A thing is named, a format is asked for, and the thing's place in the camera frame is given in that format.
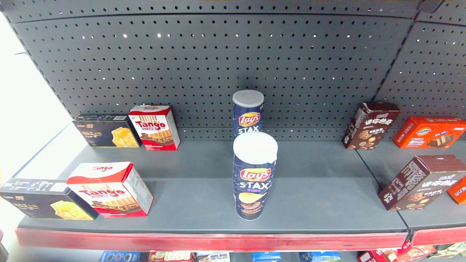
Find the pegboard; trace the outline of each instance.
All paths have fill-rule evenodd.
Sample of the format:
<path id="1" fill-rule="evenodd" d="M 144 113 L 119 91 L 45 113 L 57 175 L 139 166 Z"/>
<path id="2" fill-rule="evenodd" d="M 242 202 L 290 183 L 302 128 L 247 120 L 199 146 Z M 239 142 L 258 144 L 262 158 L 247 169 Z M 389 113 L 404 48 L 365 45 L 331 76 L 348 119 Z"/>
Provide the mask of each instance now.
<path id="1" fill-rule="evenodd" d="M 420 13 L 418 21 L 466 25 L 466 1 L 445 1 L 434 13 Z"/>
<path id="2" fill-rule="evenodd" d="M 376 100 L 409 116 L 466 118 L 466 28 L 416 22 Z"/>
<path id="3" fill-rule="evenodd" d="M 180 127 L 231 126 L 232 95 L 265 95 L 267 127 L 345 127 L 373 98 L 409 19 L 307 14 L 69 18 L 14 27 L 75 117 L 173 106 Z"/>
<path id="4" fill-rule="evenodd" d="M 199 1 L 23 0 L 3 1 L 11 23 L 132 14 L 344 14 L 412 18 L 419 1 Z"/>

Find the gray lid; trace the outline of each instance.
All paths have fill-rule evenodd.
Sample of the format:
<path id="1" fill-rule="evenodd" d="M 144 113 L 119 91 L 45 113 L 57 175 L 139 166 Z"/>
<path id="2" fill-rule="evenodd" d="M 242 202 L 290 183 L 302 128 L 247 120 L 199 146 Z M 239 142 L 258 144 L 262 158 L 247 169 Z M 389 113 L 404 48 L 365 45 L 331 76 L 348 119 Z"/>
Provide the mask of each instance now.
<path id="1" fill-rule="evenodd" d="M 256 107 L 264 103 L 264 95 L 256 90 L 241 90 L 233 94 L 233 102 L 242 107 Z"/>

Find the yellow wafer image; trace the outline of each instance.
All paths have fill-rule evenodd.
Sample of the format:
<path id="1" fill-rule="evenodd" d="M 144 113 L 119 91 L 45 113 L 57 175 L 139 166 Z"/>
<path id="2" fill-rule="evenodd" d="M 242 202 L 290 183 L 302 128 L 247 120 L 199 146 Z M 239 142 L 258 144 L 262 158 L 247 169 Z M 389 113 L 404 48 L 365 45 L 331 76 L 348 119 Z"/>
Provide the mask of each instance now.
<path id="1" fill-rule="evenodd" d="M 50 206 L 55 210 L 57 216 L 66 220 L 94 220 L 73 202 L 60 200 Z"/>
<path id="2" fill-rule="evenodd" d="M 261 199 L 266 194 L 267 193 L 265 193 L 265 194 L 254 194 L 254 193 L 243 192 L 243 193 L 240 193 L 238 197 L 239 197 L 241 202 L 243 202 L 245 204 L 252 204 L 252 203 L 256 202 L 257 200 Z"/>
<path id="3" fill-rule="evenodd" d="M 118 147 L 139 147 L 129 128 L 118 127 L 112 131 L 112 135 L 112 142 Z"/>

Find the red and white box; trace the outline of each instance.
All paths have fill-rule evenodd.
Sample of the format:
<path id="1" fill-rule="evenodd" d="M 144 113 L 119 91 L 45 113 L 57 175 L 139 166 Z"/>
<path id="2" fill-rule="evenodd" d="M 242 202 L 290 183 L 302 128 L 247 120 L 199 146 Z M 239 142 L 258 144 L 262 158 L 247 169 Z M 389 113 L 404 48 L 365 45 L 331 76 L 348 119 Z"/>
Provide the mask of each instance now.
<path id="1" fill-rule="evenodd" d="M 147 216 L 154 199 L 131 162 L 82 163 L 66 184 L 105 218 Z"/>
<path id="2" fill-rule="evenodd" d="M 168 105 L 137 105 L 129 113 L 147 150 L 177 150 L 178 131 Z"/>

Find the tango wafer box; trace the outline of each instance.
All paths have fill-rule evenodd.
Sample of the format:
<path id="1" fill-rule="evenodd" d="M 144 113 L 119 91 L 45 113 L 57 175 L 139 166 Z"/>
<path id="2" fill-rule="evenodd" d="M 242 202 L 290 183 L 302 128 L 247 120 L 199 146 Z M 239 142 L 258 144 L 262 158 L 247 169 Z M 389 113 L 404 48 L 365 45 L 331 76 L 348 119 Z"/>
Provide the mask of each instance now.
<path id="1" fill-rule="evenodd" d="M 141 140 L 126 115 L 79 115 L 73 120 L 92 147 L 140 147 Z"/>
<path id="2" fill-rule="evenodd" d="M 33 218 L 94 220 L 99 214 L 59 179 L 11 178 L 1 188 L 3 199 Z"/>
<path id="3" fill-rule="evenodd" d="M 410 117 L 393 141 L 400 148 L 448 148 L 465 130 L 458 117 Z"/>
<path id="4" fill-rule="evenodd" d="M 154 199 L 131 162 L 82 163 L 67 185 L 105 218 L 147 216 Z"/>
<path id="5" fill-rule="evenodd" d="M 147 150 L 178 149 L 179 136 L 170 106 L 137 105 L 131 109 L 130 119 Z"/>

